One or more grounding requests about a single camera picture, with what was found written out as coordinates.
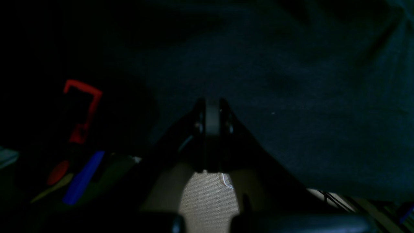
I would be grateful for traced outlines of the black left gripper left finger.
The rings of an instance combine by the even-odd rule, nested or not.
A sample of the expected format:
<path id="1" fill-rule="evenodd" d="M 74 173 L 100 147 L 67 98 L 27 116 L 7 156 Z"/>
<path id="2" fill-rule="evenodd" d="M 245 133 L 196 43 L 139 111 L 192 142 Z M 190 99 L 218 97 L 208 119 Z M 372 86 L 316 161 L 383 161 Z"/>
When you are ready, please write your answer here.
<path id="1" fill-rule="evenodd" d="M 186 233 L 182 193 L 205 164 L 206 100 L 173 124 L 151 154 L 111 189 L 82 207 L 50 217 L 41 233 Z"/>

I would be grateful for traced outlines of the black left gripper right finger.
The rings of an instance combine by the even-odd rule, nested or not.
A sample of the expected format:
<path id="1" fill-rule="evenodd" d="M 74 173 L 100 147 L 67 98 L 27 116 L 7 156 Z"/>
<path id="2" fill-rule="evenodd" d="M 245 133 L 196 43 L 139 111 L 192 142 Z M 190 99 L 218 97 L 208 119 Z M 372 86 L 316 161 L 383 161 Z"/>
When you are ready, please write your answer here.
<path id="1" fill-rule="evenodd" d="M 368 215 L 333 207 L 310 193 L 219 100 L 218 170 L 229 174 L 240 213 L 232 233 L 377 233 Z"/>

